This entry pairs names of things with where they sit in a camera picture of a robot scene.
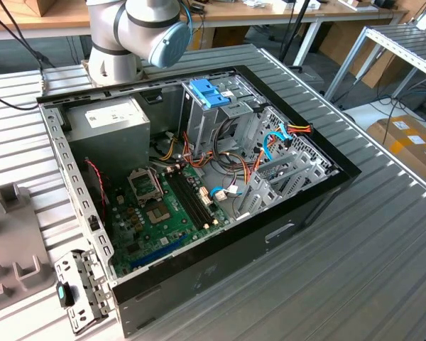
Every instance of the motherboard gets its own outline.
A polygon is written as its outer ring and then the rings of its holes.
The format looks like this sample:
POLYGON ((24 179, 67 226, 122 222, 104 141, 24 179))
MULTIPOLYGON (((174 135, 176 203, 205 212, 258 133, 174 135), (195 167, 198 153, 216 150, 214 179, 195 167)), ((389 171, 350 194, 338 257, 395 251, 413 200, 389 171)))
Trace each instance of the motherboard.
POLYGON ((115 250, 118 276, 129 274, 229 223, 213 201, 205 202, 203 184, 192 166, 171 173, 142 170, 107 196, 106 226, 115 250))

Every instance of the red wire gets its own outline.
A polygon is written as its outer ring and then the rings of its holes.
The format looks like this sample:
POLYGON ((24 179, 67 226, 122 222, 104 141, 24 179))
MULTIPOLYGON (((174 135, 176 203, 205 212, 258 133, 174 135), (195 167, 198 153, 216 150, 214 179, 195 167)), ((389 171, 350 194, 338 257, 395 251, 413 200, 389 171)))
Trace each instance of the red wire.
POLYGON ((90 160, 85 160, 85 162, 91 165, 91 167, 93 168, 94 172, 97 174, 97 177, 98 177, 99 187, 101 188, 102 220, 104 222, 106 219, 106 197, 104 195, 104 187, 102 183, 101 173, 99 172, 98 168, 93 164, 93 162, 91 162, 90 160))

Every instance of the metal bracket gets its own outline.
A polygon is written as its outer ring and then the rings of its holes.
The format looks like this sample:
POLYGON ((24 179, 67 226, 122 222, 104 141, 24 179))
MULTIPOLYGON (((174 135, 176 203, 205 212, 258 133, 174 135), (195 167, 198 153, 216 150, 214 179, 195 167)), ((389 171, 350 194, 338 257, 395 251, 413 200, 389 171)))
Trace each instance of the metal bracket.
MULTIPOLYGON (((115 309, 106 275, 93 250, 69 252, 55 262, 55 271, 72 294, 74 303, 67 307, 67 315, 74 334, 81 334, 115 309)), ((63 294, 58 295, 61 301, 63 294)))

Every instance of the yellow wire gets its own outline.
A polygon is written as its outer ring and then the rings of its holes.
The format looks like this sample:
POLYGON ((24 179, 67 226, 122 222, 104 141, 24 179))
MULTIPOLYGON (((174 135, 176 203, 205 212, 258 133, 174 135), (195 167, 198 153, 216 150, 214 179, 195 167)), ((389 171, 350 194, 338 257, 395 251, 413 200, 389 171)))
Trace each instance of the yellow wire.
POLYGON ((235 156, 237 159, 241 161, 241 164, 243 165, 243 172, 244 172, 244 183, 248 183, 248 166, 246 165, 246 162, 244 162, 243 158, 235 153, 229 153, 232 156, 235 156))
POLYGON ((174 144, 175 144, 175 139, 172 139, 172 142, 170 143, 169 151, 168 151, 168 153, 165 156, 163 156, 162 158, 160 158, 161 161, 166 161, 166 160, 168 160, 172 156, 173 145, 174 144))
POLYGON ((296 129, 308 129, 310 128, 310 126, 293 126, 291 124, 288 124, 289 127, 291 128, 296 128, 296 129))

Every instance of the aluminum profile table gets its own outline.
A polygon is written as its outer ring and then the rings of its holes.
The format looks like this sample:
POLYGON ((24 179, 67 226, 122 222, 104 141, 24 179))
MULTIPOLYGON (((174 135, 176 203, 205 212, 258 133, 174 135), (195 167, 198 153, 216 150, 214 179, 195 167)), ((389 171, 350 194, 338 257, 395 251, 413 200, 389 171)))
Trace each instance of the aluminum profile table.
MULTIPOLYGON (((245 64, 362 170, 306 230, 127 340, 423 340, 426 183, 264 50, 186 53, 151 78, 245 64)), ((91 87, 81 67, 48 71, 50 93, 91 87)), ((0 75, 0 96, 33 101, 38 73, 0 75)), ((52 261, 86 247, 38 112, 0 104, 0 185, 30 189, 52 261)), ((113 315, 72 335, 55 288, 0 311, 0 340, 122 340, 113 315)))
POLYGON ((391 51, 414 67, 393 93, 394 97, 403 90, 417 70, 426 74, 425 32, 420 31, 412 24, 365 27, 331 83, 325 99, 331 100, 367 38, 377 44, 357 74, 357 79, 361 78, 384 49, 391 51))

